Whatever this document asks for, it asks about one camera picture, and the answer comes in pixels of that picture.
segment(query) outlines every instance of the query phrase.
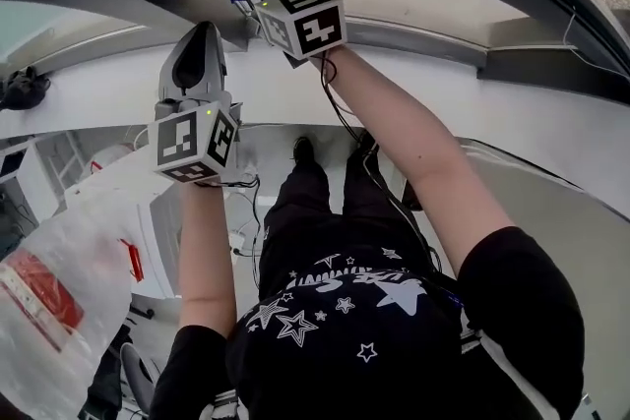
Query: black sleeve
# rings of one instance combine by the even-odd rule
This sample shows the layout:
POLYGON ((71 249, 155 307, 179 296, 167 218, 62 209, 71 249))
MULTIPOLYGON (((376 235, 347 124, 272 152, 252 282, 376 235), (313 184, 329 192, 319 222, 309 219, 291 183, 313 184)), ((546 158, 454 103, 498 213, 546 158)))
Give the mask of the black sleeve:
POLYGON ((584 384, 584 322, 553 261, 523 230, 507 227, 472 249, 458 282, 472 325, 570 419, 584 384))
POLYGON ((187 326, 179 330, 157 381, 150 420, 198 420, 218 393, 231 390, 225 345, 225 338, 208 328, 187 326))

